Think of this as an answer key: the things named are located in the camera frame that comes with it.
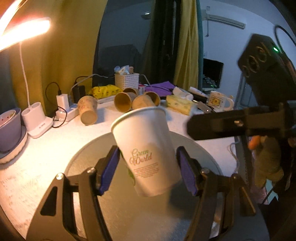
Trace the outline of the white paper cup green print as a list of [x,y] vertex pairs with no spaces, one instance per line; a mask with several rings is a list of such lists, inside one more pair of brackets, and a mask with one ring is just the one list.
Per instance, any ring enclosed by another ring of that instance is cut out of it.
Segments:
[[139,108],[123,114],[112,123],[111,132],[139,196],[160,195],[180,183],[180,168],[162,108]]

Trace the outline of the brown paper cup left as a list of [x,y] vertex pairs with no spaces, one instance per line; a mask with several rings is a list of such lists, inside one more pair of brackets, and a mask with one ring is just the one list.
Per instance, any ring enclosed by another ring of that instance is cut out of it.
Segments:
[[92,96],[84,96],[78,101],[78,110],[81,122],[86,126],[97,121],[97,100]]

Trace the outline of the brown paper cup middle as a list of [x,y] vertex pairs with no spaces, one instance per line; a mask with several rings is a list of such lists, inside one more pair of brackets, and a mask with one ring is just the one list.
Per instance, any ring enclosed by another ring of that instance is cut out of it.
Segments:
[[133,92],[121,92],[114,98],[114,105],[116,109],[122,113],[132,110],[132,102],[137,97]]

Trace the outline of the round grey tray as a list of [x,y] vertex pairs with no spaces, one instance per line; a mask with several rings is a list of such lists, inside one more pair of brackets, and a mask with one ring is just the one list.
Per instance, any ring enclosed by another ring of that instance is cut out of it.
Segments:
[[[184,146],[189,156],[218,175],[222,171],[214,158],[193,140],[170,132],[173,146]],[[66,176],[94,167],[115,145],[112,133],[102,135],[82,147],[65,169]],[[78,235],[86,237],[78,193],[73,194]],[[181,182],[169,192],[153,197],[137,195],[125,161],[120,158],[109,190],[98,196],[107,228],[113,240],[184,240],[199,201]]]

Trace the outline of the white mug yellow print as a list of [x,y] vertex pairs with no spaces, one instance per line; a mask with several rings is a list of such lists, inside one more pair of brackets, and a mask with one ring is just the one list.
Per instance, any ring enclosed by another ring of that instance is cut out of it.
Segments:
[[218,91],[211,91],[207,104],[217,111],[230,111],[234,108],[234,101]]

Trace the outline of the black monitor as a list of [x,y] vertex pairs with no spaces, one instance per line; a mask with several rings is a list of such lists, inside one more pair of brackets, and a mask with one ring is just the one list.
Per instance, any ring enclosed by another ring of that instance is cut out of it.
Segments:
[[202,88],[218,89],[220,87],[223,68],[224,63],[204,58]]

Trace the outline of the yellow curtain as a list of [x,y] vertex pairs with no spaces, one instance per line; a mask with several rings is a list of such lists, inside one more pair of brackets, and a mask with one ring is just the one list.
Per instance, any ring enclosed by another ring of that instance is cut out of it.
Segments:
[[199,33],[196,1],[181,1],[179,43],[174,85],[188,90],[198,86]]

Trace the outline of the white scalloped plate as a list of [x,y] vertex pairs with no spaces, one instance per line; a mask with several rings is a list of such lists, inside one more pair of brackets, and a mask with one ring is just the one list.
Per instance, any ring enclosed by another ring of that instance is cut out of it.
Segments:
[[14,159],[24,148],[28,138],[28,131],[25,126],[21,126],[21,137],[17,144],[6,152],[1,152],[1,164],[5,164]]

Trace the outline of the white power strip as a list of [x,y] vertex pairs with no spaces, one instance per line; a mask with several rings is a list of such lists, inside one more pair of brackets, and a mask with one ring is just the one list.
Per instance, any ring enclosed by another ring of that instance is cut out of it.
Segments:
[[67,112],[62,110],[57,110],[54,120],[69,122],[78,115],[79,115],[78,104],[72,104],[70,106],[69,111]]

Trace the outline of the purple cloth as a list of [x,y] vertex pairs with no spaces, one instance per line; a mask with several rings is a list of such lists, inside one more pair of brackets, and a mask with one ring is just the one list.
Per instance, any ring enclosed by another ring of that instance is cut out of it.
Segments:
[[165,81],[165,82],[157,83],[157,84],[151,84],[151,85],[146,84],[145,85],[145,91],[155,92],[159,95],[159,97],[165,97],[167,95],[172,95],[174,88],[175,88],[175,85],[173,85],[169,81]]

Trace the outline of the grey bowl with lid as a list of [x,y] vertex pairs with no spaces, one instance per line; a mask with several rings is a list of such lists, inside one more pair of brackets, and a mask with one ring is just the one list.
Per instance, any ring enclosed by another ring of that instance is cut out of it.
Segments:
[[19,142],[22,134],[21,109],[14,108],[16,114],[3,126],[1,126],[1,152],[12,150]]

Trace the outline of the white charger plug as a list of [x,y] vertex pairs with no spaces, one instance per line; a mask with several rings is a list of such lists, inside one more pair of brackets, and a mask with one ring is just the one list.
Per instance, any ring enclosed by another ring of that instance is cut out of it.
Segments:
[[68,112],[70,109],[68,94],[60,94],[56,96],[57,106],[60,111]]

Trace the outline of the black power adapter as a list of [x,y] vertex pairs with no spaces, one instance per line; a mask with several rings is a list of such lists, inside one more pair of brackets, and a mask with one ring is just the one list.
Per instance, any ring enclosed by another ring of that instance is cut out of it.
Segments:
[[79,99],[86,96],[85,86],[76,85],[72,89],[74,103],[78,103]]

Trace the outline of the yellow snack bag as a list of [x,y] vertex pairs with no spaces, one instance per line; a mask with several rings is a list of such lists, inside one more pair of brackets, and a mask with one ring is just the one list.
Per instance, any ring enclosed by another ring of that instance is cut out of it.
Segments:
[[93,96],[95,99],[102,99],[110,96],[117,95],[122,92],[122,89],[115,85],[96,86],[88,91],[88,95]]

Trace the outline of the white woven basket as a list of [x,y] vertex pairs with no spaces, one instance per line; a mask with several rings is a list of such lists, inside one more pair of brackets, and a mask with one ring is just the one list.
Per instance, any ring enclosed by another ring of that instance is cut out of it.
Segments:
[[129,75],[115,74],[115,85],[120,89],[124,90],[126,88],[138,89],[139,86],[139,74],[133,73]]

